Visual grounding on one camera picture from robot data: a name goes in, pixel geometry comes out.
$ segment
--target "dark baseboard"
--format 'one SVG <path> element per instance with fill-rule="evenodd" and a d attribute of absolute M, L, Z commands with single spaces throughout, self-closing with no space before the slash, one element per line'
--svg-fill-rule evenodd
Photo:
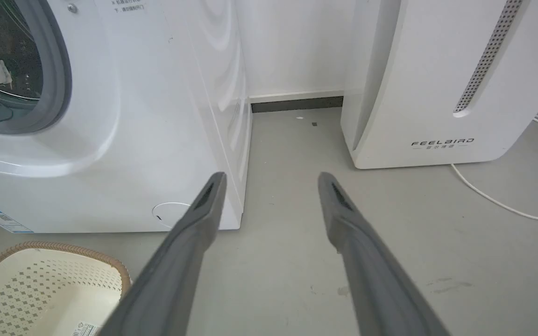
<path fill-rule="evenodd" d="M 289 111 L 291 109 L 341 108 L 342 102 L 344 102 L 344 97 L 339 96 L 256 103 L 252 104 L 252 113 Z"/>

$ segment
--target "white washing machine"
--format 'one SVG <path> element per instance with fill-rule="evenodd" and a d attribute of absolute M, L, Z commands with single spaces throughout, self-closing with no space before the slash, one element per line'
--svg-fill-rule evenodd
<path fill-rule="evenodd" d="M 0 225 L 167 231 L 228 174 L 240 227 L 252 115 L 234 0 L 0 0 Z"/>

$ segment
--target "gray floor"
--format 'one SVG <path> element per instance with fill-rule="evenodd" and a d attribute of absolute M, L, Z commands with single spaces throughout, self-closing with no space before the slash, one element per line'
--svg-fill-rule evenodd
<path fill-rule="evenodd" d="M 449 166 L 354 169 L 339 117 L 339 108 L 254 115 L 243 227 L 221 232 L 205 255 L 189 334 L 357 334 L 320 212 L 316 178 L 328 171 L 455 336 L 538 335 L 538 221 L 487 202 Z M 537 124 L 501 159 L 459 170 L 485 193 L 538 215 Z M 73 243 L 121 259 L 135 276 L 162 238 L 0 229 L 0 251 L 24 240 Z"/>

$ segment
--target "perforated basket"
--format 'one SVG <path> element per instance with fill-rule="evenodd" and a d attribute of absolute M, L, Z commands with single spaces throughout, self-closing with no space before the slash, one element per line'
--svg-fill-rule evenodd
<path fill-rule="evenodd" d="M 130 287 L 120 261 L 26 242 L 0 254 L 0 336 L 94 336 Z"/>

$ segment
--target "air purifier vent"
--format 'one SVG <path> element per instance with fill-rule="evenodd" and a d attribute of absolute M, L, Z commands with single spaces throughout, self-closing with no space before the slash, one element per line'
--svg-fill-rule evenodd
<path fill-rule="evenodd" d="M 487 44 L 487 47 L 485 47 L 485 51 L 483 52 L 476 69 L 474 69 L 472 77 L 470 78 L 460 101 L 456 105 L 454 113 L 463 111 L 468 104 L 470 104 L 470 101 L 472 101 L 476 90 L 483 82 L 485 74 L 487 74 L 487 70 L 489 70 L 489 67 L 493 63 L 493 59 L 497 55 L 503 39 L 506 37 L 508 30 L 510 30 L 510 25 L 512 25 L 522 2 L 523 0 L 508 0 L 506 2 L 506 6 L 503 7 L 502 14 L 499 16 L 497 25 L 491 34 L 491 38 L 489 38 L 489 43 Z"/>

